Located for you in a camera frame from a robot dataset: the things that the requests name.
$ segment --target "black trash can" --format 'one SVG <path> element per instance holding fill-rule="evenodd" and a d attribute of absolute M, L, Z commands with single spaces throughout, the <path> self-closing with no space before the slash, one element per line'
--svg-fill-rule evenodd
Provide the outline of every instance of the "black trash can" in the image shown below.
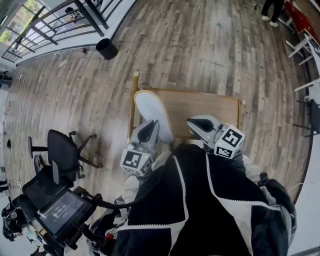
<path fill-rule="evenodd" d="M 104 57 L 105 60 L 112 60 L 118 54 L 118 49 L 109 38 L 100 40 L 95 49 Z"/>

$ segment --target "black cable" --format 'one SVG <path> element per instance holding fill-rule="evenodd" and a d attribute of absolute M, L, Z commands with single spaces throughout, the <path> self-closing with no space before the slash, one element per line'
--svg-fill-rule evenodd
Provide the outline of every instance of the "black cable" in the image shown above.
<path fill-rule="evenodd" d="M 152 190 L 154 190 L 154 188 L 159 184 L 159 182 L 162 178 L 162 175 L 164 173 L 164 169 L 167 167 L 169 160 L 173 157 L 173 155 L 174 154 L 171 153 L 171 155 L 168 157 L 167 161 L 163 165 L 163 169 L 160 170 L 161 173 L 159 175 L 159 178 L 156 180 L 155 184 L 151 188 L 149 188 L 149 190 L 144 195 L 142 195 L 140 198 L 138 198 L 132 202 L 125 203 L 125 204 L 114 204 L 114 203 L 110 203 L 110 202 L 106 202 L 106 201 L 102 200 L 99 202 L 98 206 L 100 206 L 102 208 L 108 208 L 108 209 L 123 209 L 123 208 L 128 208 L 128 207 L 134 206 L 138 203 L 141 203 L 141 201 L 144 200 L 148 195 L 150 195 Z"/>

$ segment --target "black and white marker cube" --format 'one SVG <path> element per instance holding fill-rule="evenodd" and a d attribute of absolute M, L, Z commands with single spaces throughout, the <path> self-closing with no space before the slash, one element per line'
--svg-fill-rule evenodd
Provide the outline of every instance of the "black and white marker cube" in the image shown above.
<path fill-rule="evenodd" d="M 245 135 L 235 126 L 230 125 L 214 145 L 214 154 L 232 159 L 240 149 Z"/>
<path fill-rule="evenodd" d="M 121 156 L 121 167 L 129 174 L 144 176 L 153 163 L 151 154 L 134 149 L 124 149 Z"/>

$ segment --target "railing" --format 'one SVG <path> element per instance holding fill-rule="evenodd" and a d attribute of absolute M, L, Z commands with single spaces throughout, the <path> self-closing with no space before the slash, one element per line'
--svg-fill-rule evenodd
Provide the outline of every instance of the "railing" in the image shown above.
<path fill-rule="evenodd" d="M 11 32 L 17 34 L 18 37 L 12 42 L 12 44 L 8 47 L 8 49 L 3 53 L 2 58 L 14 63 L 16 60 L 22 59 L 24 55 L 30 52 L 35 53 L 35 51 L 38 50 L 39 48 L 42 48 L 50 44 L 58 45 L 58 42 L 61 40 L 65 40 L 65 39 L 69 39 L 72 37 L 85 35 L 89 33 L 98 33 L 101 37 L 103 37 L 104 36 L 103 31 L 99 28 L 94 18 L 89 14 L 84 4 L 87 4 L 87 6 L 94 13 L 96 18 L 103 25 L 103 27 L 105 29 L 108 29 L 109 27 L 107 25 L 106 20 L 110 17 L 110 15 L 113 13 L 113 11 L 117 8 L 117 6 L 122 0 L 119 0 L 119 3 L 116 4 L 116 6 L 113 8 L 113 10 L 110 12 L 110 14 L 106 18 L 103 17 L 103 13 L 106 11 L 106 9 L 111 5 L 111 3 L 114 0 L 110 0 L 108 5 L 102 11 L 99 11 L 97 7 L 102 3 L 103 0 L 97 1 L 96 4 L 92 3 L 91 0 L 83 0 L 83 1 L 84 3 L 81 3 L 80 0 L 67 0 L 59 4 L 55 8 L 51 9 L 49 12 L 45 13 L 41 17 L 39 17 L 39 15 L 45 8 L 44 6 L 37 13 L 34 13 L 29 9 L 29 11 L 34 14 L 34 17 L 31 19 L 28 26 L 25 28 L 25 30 L 22 33 L 19 34 L 13 29 L 6 27 Z M 60 16 L 56 15 L 56 12 L 69 6 L 70 4 L 75 4 L 77 8 L 72 9 L 70 12 L 65 13 L 63 15 L 60 15 Z M 72 18 L 71 20 L 62 21 L 62 18 L 70 15 L 74 15 L 74 18 Z M 52 17 L 54 17 L 54 19 L 45 21 L 45 19 L 52 18 Z M 84 23 L 82 25 L 74 26 L 74 27 L 59 31 L 60 28 L 68 24 L 76 23 L 78 21 L 85 20 L 85 19 L 87 20 L 88 23 Z M 61 24 L 56 25 L 54 27 L 53 25 L 50 25 L 57 21 L 60 21 Z M 37 27 L 36 25 L 39 23 L 42 23 L 43 26 Z M 93 27 L 94 30 L 74 33 L 74 34 L 67 35 L 65 37 L 57 38 L 57 36 L 59 35 L 62 35 L 74 30 L 87 28 L 87 27 Z"/>

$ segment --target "black pants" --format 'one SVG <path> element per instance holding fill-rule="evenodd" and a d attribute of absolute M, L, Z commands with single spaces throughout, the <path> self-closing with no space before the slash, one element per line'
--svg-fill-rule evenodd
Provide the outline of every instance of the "black pants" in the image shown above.
<path fill-rule="evenodd" d="M 8 186 L 1 186 L 1 185 L 6 185 L 7 184 L 7 181 L 0 181 L 0 192 L 3 192 L 3 191 L 6 191 L 9 189 Z"/>
<path fill-rule="evenodd" d="M 271 21 L 277 22 L 282 12 L 282 8 L 285 4 L 285 1 L 284 0 L 265 0 L 264 6 L 261 12 L 263 16 L 268 16 L 268 10 L 272 4 L 274 5 L 274 11 L 273 11 Z"/>

